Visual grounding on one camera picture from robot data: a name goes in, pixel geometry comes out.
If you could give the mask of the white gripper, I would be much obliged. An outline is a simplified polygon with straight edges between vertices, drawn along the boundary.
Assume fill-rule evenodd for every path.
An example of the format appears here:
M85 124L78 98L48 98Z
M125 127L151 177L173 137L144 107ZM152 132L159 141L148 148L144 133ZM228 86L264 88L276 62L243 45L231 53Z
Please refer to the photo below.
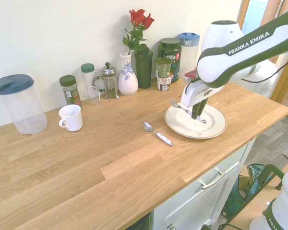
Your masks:
M183 91L180 102L186 107L192 107L192 119L196 119L204 110L208 97L221 91L223 87L211 88L201 80L190 82Z

